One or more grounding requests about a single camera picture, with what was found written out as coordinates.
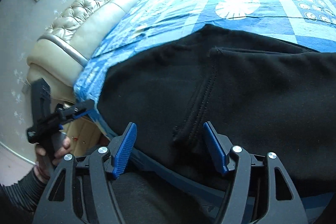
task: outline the blue gripper pad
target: blue gripper pad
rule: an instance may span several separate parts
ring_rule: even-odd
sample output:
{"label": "blue gripper pad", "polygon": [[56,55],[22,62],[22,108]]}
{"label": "blue gripper pad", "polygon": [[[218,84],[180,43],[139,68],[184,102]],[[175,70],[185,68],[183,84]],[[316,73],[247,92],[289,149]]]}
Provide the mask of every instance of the blue gripper pad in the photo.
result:
{"label": "blue gripper pad", "polygon": [[132,148],[134,146],[135,140],[137,138],[137,126],[132,123],[126,134],[119,150],[114,157],[114,169],[112,175],[114,179],[119,178],[120,174],[124,173],[129,156],[131,155]]}
{"label": "blue gripper pad", "polygon": [[226,154],[218,142],[218,133],[213,132],[207,122],[204,123],[203,129],[204,141],[208,147],[216,171],[224,175],[228,172],[228,168],[226,167]]}

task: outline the bed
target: bed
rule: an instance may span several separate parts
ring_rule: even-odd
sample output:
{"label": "bed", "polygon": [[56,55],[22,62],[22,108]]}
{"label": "bed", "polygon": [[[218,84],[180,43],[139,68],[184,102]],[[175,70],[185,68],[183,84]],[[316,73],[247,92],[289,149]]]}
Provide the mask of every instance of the bed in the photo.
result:
{"label": "bed", "polygon": [[[336,51],[336,0],[141,0],[93,53],[73,87],[77,99],[97,103],[108,68],[205,24],[274,37],[320,52]],[[97,109],[90,117],[109,137],[115,136]],[[326,194],[319,201],[305,199],[311,221],[330,198]]]}

